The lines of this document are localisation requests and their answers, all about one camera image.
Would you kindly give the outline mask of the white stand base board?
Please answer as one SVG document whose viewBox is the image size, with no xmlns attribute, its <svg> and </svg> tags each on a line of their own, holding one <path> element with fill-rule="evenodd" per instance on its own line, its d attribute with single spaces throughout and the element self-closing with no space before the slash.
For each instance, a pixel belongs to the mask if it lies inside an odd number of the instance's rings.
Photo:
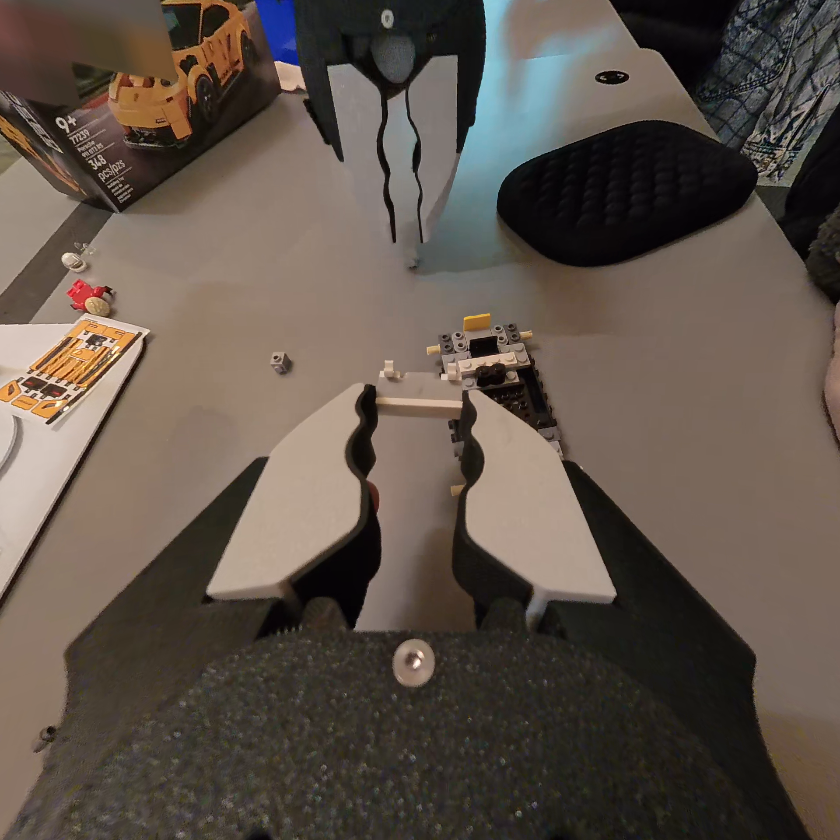
<svg viewBox="0 0 840 840">
<path fill-rule="evenodd" d="M 2 325 L 1 385 L 4 375 L 22 373 L 59 340 L 71 324 Z M 15 416 L 17 442 L 1 475 L 2 596 L 12 585 L 53 508 L 140 362 L 146 338 L 143 348 L 131 350 L 57 427 L 42 427 Z"/>
</svg>

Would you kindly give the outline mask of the toy brick car chassis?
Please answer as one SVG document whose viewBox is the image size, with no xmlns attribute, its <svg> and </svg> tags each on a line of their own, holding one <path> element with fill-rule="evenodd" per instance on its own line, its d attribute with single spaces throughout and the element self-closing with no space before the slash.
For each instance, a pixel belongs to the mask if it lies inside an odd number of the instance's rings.
<svg viewBox="0 0 840 840">
<path fill-rule="evenodd" d="M 532 331 L 491 314 L 466 316 L 426 347 L 440 376 L 464 392 L 483 393 L 537 432 L 564 459 L 559 422 L 532 355 Z"/>
</svg>

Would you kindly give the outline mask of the pink cloth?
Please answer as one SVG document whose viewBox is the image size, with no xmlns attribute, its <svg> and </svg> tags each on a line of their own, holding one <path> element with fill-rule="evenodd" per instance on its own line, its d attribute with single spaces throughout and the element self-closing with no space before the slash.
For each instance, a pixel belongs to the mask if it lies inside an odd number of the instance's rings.
<svg viewBox="0 0 840 840">
<path fill-rule="evenodd" d="M 826 416 L 830 421 L 833 434 L 839 443 L 839 317 L 840 305 L 836 304 L 833 315 L 833 344 L 830 357 L 826 364 L 823 385 L 823 401 Z"/>
</svg>

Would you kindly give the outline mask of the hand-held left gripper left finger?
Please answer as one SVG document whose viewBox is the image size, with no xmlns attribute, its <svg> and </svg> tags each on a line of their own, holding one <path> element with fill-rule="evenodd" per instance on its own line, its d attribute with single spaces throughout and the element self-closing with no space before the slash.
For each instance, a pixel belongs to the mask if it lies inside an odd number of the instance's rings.
<svg viewBox="0 0 840 840">
<path fill-rule="evenodd" d="M 328 598 L 356 626 L 382 563 L 368 480 L 375 398 L 373 385 L 351 385 L 273 448 L 207 585 L 209 598 L 279 599 L 293 613 Z"/>
</svg>

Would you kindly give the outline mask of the black wrist rest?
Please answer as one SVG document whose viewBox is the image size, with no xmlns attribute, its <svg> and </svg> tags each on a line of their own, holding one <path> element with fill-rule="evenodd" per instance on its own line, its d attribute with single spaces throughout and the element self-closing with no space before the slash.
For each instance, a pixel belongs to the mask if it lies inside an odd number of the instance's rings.
<svg viewBox="0 0 840 840">
<path fill-rule="evenodd" d="M 685 125 L 630 122 L 525 161 L 497 215 L 558 264 L 619 264 L 735 214 L 758 183 L 744 155 Z"/>
</svg>

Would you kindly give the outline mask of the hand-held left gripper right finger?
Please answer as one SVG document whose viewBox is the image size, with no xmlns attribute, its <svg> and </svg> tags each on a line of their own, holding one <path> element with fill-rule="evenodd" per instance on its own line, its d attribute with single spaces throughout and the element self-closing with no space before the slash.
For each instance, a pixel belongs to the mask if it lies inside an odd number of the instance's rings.
<svg viewBox="0 0 840 840">
<path fill-rule="evenodd" d="M 536 628 L 552 602 L 610 605 L 616 587 L 559 452 L 482 392 L 465 395 L 453 572 L 478 613 L 518 603 Z"/>
</svg>

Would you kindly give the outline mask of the red toy minifigure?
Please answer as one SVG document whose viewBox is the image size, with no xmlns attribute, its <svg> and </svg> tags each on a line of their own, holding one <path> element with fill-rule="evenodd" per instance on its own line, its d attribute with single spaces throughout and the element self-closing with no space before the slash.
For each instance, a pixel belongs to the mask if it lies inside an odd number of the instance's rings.
<svg viewBox="0 0 840 840">
<path fill-rule="evenodd" d="M 77 279 L 66 290 L 73 309 L 96 318 L 109 318 L 115 291 L 108 286 L 92 286 L 83 279 Z"/>
</svg>

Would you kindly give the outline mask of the grey desk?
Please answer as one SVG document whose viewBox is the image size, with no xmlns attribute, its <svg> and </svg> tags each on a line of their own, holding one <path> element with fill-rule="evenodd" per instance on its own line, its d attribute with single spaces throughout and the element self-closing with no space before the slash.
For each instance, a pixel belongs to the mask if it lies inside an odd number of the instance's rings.
<svg viewBox="0 0 840 840">
<path fill-rule="evenodd" d="M 150 342 L 2 606 L 2 834 L 61 717 L 64 651 L 246 466 L 385 359 L 490 312 L 534 331 L 563 449 L 758 659 L 763 735 L 815 838 L 838 838 L 833 310 L 759 198 L 652 255 L 564 268 L 499 225 L 520 161 L 623 121 L 706 130 L 608 2 L 489 2 L 486 77 L 417 272 L 376 237 L 284 96 L 93 239 Z M 603 70 L 629 80 L 595 81 Z M 274 352 L 293 361 L 270 367 Z"/>
</svg>

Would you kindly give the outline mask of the large blue bin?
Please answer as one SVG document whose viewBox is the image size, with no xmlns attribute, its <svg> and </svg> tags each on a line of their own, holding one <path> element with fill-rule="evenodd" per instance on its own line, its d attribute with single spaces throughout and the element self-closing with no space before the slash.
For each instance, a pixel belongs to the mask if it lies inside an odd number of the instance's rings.
<svg viewBox="0 0 840 840">
<path fill-rule="evenodd" d="M 293 1 L 255 1 L 275 62 L 299 67 Z"/>
</svg>

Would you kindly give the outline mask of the black toy car box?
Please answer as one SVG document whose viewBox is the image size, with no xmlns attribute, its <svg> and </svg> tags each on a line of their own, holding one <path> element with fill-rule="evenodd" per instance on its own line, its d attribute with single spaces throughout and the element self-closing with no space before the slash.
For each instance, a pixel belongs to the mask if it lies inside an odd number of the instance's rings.
<svg viewBox="0 0 840 840">
<path fill-rule="evenodd" d="M 1 94 L 3 137 L 79 202 L 120 213 L 280 94 L 257 2 L 161 5 L 173 80 L 76 66 L 75 108 Z"/>
</svg>

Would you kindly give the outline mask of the white toy brick plate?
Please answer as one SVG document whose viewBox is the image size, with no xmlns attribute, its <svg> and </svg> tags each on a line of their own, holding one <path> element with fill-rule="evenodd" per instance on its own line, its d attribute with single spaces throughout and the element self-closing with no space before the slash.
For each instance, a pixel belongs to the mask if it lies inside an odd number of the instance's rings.
<svg viewBox="0 0 840 840">
<path fill-rule="evenodd" d="M 463 382 L 456 374 L 400 372 L 385 360 L 375 385 L 380 415 L 458 420 L 463 410 Z"/>
</svg>

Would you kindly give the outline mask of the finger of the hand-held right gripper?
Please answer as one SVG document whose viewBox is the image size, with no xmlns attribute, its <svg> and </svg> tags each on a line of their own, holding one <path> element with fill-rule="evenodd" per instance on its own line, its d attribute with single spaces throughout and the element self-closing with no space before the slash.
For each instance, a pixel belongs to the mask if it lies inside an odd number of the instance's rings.
<svg viewBox="0 0 840 840">
<path fill-rule="evenodd" d="M 391 169 L 383 138 L 388 108 L 382 91 L 351 64 L 328 68 L 343 165 L 364 218 L 377 234 L 396 243 Z"/>
<path fill-rule="evenodd" d="M 419 241 L 432 236 L 457 172 L 458 58 L 435 56 L 406 90 L 406 116 L 417 141 L 414 174 L 418 189 Z"/>
</svg>

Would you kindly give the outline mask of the dark fleece jacket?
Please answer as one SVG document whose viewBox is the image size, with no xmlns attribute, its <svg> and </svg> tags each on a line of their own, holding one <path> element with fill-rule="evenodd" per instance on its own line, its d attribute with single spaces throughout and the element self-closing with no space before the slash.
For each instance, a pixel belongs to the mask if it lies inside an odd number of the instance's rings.
<svg viewBox="0 0 840 840">
<path fill-rule="evenodd" d="M 839 109 L 805 157 L 784 204 L 780 226 L 814 286 L 839 301 Z"/>
</svg>

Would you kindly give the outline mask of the orange sticker sheet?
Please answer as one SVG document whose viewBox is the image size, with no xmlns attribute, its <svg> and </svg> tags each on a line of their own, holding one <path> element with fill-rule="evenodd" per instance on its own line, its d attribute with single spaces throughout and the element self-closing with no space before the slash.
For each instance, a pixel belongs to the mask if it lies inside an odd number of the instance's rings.
<svg viewBox="0 0 840 840">
<path fill-rule="evenodd" d="M 19 374 L 2 377 L 2 410 L 57 427 L 149 334 L 111 318 L 84 314 Z"/>
</svg>

